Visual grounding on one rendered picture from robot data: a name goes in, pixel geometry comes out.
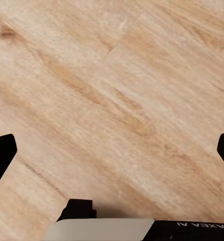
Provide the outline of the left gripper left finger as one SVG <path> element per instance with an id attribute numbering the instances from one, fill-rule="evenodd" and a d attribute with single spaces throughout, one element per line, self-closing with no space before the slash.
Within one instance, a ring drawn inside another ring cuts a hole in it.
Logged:
<path id="1" fill-rule="evenodd" d="M 13 134 L 0 137 L 0 179 L 17 153 L 17 145 Z"/>

